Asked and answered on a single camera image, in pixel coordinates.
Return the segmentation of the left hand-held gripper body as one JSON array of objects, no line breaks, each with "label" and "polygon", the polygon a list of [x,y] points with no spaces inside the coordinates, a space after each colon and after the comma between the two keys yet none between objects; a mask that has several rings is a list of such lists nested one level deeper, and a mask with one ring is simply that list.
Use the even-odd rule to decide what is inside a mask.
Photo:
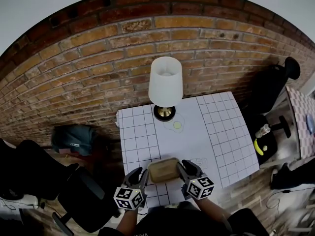
[{"label": "left hand-held gripper body", "polygon": [[138,167],[128,173],[122,185],[116,188],[114,200],[118,208],[137,210],[144,208],[146,202],[146,170]]}]

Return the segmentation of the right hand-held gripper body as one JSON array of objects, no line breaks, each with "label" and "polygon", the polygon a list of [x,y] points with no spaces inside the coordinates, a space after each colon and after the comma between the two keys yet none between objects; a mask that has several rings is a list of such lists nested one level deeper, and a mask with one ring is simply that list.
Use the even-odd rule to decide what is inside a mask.
[{"label": "right hand-held gripper body", "polygon": [[181,164],[186,169],[188,175],[187,181],[183,181],[182,194],[185,200],[193,198],[195,200],[200,200],[208,198],[215,187],[214,183],[208,178],[208,176],[203,173],[201,168],[188,160],[182,160]]}]

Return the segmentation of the person's right forearm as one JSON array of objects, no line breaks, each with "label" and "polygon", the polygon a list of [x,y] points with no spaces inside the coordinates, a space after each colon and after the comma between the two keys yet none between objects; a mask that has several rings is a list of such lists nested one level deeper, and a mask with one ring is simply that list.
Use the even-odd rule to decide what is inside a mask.
[{"label": "person's right forearm", "polygon": [[230,223],[228,222],[231,214],[225,209],[216,205],[208,198],[194,200],[199,209],[205,213],[212,221],[215,221],[217,224],[224,226],[227,231],[232,232]]}]

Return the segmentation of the person's left forearm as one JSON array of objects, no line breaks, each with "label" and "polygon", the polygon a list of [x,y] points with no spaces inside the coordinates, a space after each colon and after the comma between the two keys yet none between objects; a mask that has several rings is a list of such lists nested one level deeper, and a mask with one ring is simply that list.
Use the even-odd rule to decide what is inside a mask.
[{"label": "person's left forearm", "polygon": [[133,236],[137,225],[138,209],[125,210],[125,213],[118,224],[116,230],[125,236]]}]

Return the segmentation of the person's black clothing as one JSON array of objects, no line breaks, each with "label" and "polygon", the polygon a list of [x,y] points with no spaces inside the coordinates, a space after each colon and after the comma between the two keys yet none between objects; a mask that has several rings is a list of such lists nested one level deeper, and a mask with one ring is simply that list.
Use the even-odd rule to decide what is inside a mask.
[{"label": "person's black clothing", "polygon": [[[232,232],[212,221],[199,207],[185,201],[177,208],[155,207],[137,221],[133,236],[269,236],[251,209],[243,208],[228,219]],[[125,236],[104,227],[98,236]]]}]

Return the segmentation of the black office chair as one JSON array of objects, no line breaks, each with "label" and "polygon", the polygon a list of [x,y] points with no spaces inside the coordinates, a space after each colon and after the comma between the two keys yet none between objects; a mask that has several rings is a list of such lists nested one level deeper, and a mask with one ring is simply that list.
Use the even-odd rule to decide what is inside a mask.
[{"label": "black office chair", "polygon": [[[300,65],[297,60],[287,57],[284,66],[278,64],[269,65],[264,71],[258,73],[255,77],[252,94],[248,105],[242,110],[245,123],[248,127],[252,141],[256,139],[255,133],[264,125],[269,124],[265,116],[274,107],[278,96],[283,90],[288,79],[298,79],[300,76]],[[257,139],[258,146],[268,149],[264,155],[259,155],[255,150],[259,165],[265,163],[278,150],[278,143],[274,131],[283,130],[286,137],[290,138],[291,131],[289,124],[284,116],[279,116],[279,123],[269,124],[271,131],[263,137]]]},{"label": "black office chair", "polygon": [[37,209],[45,206],[40,200],[58,200],[65,209],[65,215],[52,217],[67,236],[74,236],[66,225],[70,219],[94,233],[120,215],[110,192],[84,167],[63,165],[34,141],[12,147],[0,138],[0,207]]}]

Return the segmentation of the white grid tablecloth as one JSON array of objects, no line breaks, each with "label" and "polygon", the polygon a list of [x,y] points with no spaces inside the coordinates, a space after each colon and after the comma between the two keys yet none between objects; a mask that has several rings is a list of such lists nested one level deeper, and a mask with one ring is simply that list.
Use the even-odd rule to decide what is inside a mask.
[{"label": "white grid tablecloth", "polygon": [[117,111],[125,173],[168,158],[189,160],[214,183],[228,187],[259,170],[245,120],[231,92],[183,99],[171,121],[152,104]]}]

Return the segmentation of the yellow banana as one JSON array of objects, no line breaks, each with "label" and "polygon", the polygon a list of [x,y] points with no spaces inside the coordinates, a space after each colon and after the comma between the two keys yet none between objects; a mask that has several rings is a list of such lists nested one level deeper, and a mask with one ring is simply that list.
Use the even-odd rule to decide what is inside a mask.
[{"label": "yellow banana", "polygon": [[254,145],[255,151],[256,151],[259,155],[263,156],[263,155],[264,155],[264,152],[263,152],[263,150],[258,146],[257,139],[254,140],[253,145]]}]

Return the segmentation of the teal cloth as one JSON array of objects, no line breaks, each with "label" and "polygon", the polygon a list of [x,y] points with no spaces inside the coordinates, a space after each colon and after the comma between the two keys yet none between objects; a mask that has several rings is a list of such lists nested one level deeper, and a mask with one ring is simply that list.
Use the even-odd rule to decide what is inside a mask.
[{"label": "teal cloth", "polygon": [[77,152],[81,156],[90,156],[96,137],[95,129],[87,125],[57,126],[52,132],[51,145],[58,153],[61,149],[70,149],[71,153]]}]

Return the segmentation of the white bottle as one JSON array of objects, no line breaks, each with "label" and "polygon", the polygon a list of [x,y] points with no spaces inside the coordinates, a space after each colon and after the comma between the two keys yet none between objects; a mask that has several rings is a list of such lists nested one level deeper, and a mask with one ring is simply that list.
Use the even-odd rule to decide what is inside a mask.
[{"label": "white bottle", "polygon": [[271,128],[269,124],[266,123],[255,133],[255,137],[259,139],[263,137],[264,135],[268,134],[270,131],[271,131]]}]

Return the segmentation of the white shade table lamp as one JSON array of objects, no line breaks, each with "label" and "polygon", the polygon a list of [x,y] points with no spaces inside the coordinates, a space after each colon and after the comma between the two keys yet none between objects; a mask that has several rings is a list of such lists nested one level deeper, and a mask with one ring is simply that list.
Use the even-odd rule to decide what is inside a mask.
[{"label": "white shade table lamp", "polygon": [[154,116],[163,122],[176,114],[176,106],[183,98],[181,63],[172,57],[160,57],[151,64],[148,96],[154,104]]}]

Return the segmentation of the checkered cloth table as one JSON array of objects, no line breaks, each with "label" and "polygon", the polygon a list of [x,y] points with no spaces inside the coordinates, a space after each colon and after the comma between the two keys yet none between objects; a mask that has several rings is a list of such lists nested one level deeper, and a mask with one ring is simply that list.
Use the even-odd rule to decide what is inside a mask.
[{"label": "checkered cloth table", "polygon": [[315,128],[312,134],[307,126],[307,115],[315,122],[315,99],[288,86],[286,91],[294,113],[301,158],[315,156]]}]

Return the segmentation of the blue plate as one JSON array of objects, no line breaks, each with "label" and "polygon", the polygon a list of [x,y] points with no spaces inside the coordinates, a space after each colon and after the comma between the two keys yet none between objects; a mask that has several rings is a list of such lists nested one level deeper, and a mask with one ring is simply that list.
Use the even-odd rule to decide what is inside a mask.
[{"label": "blue plate", "polygon": [[315,121],[312,115],[306,114],[306,124],[307,124],[307,129],[309,133],[315,134]]}]

